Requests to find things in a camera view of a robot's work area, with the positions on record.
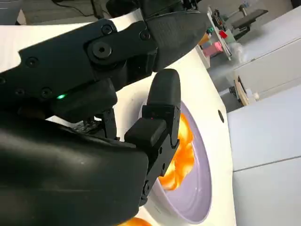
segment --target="green led light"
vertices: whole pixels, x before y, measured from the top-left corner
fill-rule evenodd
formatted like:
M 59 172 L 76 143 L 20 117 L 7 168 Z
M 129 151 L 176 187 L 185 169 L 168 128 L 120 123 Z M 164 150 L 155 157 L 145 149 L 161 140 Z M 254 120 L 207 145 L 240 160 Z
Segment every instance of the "green led light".
M 59 96 L 57 97 L 57 99 L 60 100 L 60 99 L 65 98 L 66 96 L 67 96 L 67 94 L 62 94 L 62 95 L 59 95 Z

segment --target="orange food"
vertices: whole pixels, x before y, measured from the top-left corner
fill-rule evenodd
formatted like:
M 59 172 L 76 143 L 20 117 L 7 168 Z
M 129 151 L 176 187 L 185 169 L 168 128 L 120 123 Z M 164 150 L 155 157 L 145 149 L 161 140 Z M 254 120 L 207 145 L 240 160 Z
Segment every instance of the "orange food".
M 193 134 L 189 123 L 182 113 L 180 117 L 180 126 L 178 139 L 180 145 L 175 152 L 164 177 L 159 177 L 159 181 L 164 190 L 177 189 L 187 174 L 189 174 L 194 165 L 194 153 L 192 148 Z
M 151 224 L 147 223 L 145 220 L 142 220 L 140 218 L 132 218 L 119 226 L 151 226 Z

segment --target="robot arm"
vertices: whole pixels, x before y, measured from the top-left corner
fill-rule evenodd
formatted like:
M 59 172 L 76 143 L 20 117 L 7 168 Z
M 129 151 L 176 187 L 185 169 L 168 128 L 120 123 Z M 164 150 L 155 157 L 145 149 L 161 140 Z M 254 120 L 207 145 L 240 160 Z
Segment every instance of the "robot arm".
M 117 32 L 102 19 L 20 51 L 20 65 L 0 74 L 0 225 L 105 226 L 135 216 L 179 145 L 179 75 L 163 68 L 196 46 L 201 21 L 181 11 Z M 116 92 L 157 71 L 142 118 L 120 142 Z M 52 115 L 82 123 L 44 120 Z

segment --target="white table surface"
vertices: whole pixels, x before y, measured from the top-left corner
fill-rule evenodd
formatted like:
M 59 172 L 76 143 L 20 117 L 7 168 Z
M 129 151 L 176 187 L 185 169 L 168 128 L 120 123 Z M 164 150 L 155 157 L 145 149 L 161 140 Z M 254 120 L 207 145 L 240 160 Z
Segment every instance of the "white table surface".
M 113 19 L 118 30 L 125 29 L 139 16 L 132 13 Z M 44 41 L 61 33 L 68 32 L 84 24 L 48 25 L 48 26 L 0 26 L 0 71 L 17 66 L 20 63 L 18 50 Z M 224 104 L 216 91 L 196 50 L 170 66 L 178 71 L 181 78 L 182 101 L 186 104 L 202 135 L 210 163 L 212 176 L 212 204 L 207 218 L 201 226 L 235 226 L 235 211 L 232 191 L 232 158 Z M 147 79 L 129 85 L 118 92 L 115 116 L 118 136 L 123 139 L 125 131 L 138 117 L 142 102 L 146 99 L 153 75 Z M 225 118 L 221 122 L 220 110 Z M 145 207 L 138 213 L 151 223 L 158 225 L 185 225 L 169 215 L 150 214 Z

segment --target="screw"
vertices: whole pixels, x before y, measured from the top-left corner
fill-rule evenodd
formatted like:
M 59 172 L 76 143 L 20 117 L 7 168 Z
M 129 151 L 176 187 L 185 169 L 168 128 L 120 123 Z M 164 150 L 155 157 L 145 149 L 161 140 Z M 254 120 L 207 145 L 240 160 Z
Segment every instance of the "screw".
M 147 194 L 148 193 L 148 191 L 149 191 L 149 189 L 150 189 L 150 186 L 149 186 L 149 184 L 148 184 L 148 180 L 145 182 L 145 184 L 144 184 L 144 187 L 143 187 L 143 193 L 144 194 Z
M 111 34 L 113 32 L 113 29 L 110 25 L 105 25 L 102 27 L 102 32 L 104 35 L 108 35 L 108 34 Z
M 39 63 L 39 60 L 35 57 L 30 57 L 26 60 L 25 63 L 28 67 L 36 67 Z
M 48 97 L 51 96 L 51 94 L 52 94 L 52 91 L 51 91 L 51 89 L 49 89 L 49 88 L 44 88 L 44 89 L 42 89 L 42 91 L 41 91 L 41 96 L 42 96 L 43 98 L 48 98 Z
M 148 39 L 150 39 L 151 35 L 147 30 L 143 30 L 140 32 L 139 37 L 142 40 L 148 40 Z
M 221 113 L 220 110 L 218 110 L 218 114 L 219 114 L 219 116 L 220 116 L 221 121 L 224 123 L 225 120 L 224 120 L 224 117 L 223 117 L 223 115 L 222 115 L 222 113 Z
M 93 54 L 100 60 L 108 58 L 112 53 L 112 48 L 107 43 L 99 41 L 93 45 Z
M 5 78 L 0 77 L 0 85 L 4 85 L 6 83 Z
M 25 90 L 24 89 L 16 89 L 15 94 L 18 96 L 24 96 Z

